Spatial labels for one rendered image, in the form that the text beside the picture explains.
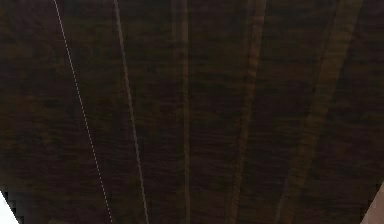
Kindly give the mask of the dark brown wooden cabinet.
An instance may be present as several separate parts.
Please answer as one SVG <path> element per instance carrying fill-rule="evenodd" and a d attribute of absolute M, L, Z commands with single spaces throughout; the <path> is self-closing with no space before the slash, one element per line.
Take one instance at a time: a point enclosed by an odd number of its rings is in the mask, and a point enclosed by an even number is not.
<path fill-rule="evenodd" d="M 19 224 L 361 224 L 384 0 L 0 0 Z"/>

